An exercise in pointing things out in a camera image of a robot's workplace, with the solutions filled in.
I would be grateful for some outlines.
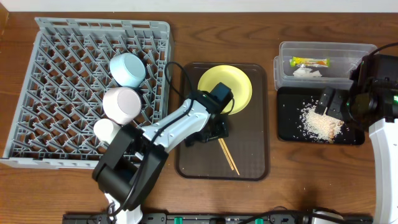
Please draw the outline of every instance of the plate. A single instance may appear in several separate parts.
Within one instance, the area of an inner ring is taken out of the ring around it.
[[[243,110],[250,102],[252,86],[248,76],[240,69],[230,65],[219,65],[207,70],[200,78],[198,90],[211,92],[214,87],[223,83],[232,90],[235,104],[230,114]],[[232,101],[224,108],[223,113],[231,110]]]

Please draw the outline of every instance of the snack packet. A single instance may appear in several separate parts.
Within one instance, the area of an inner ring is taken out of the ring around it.
[[[316,58],[300,58],[293,57],[290,60],[291,67],[323,67],[328,68],[330,66],[330,59],[316,59]]]

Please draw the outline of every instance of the gray dish rack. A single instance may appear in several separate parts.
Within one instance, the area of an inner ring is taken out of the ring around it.
[[[11,167],[94,169],[108,145],[96,138],[93,125],[105,118],[104,93],[118,86],[109,61],[125,52],[136,54],[147,67],[138,90],[141,114],[132,124],[150,125],[167,115],[164,66],[174,47],[168,23],[35,20],[40,31],[0,162]],[[125,157],[137,160],[134,154]]]

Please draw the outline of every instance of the brown tray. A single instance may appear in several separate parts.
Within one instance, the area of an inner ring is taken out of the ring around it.
[[[241,69],[252,85],[252,98],[247,107],[228,116],[229,137],[224,139],[240,175],[231,170],[218,141],[195,142],[192,147],[181,143],[177,149],[176,170],[186,178],[262,180],[270,169],[266,73],[262,67],[250,64],[190,63],[185,69],[197,87],[200,77],[217,65]],[[188,82],[182,85],[187,95]]]

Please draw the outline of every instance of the clear plastic container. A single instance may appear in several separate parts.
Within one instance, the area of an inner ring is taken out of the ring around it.
[[[353,81],[349,79],[351,71],[358,67],[362,57],[376,50],[373,44],[347,44],[327,42],[282,42],[279,46],[279,56],[274,59],[275,89],[282,86],[324,88],[330,86],[348,90]],[[329,58],[330,67],[315,68],[322,77],[297,78],[293,72],[298,67],[290,66],[292,57]]]

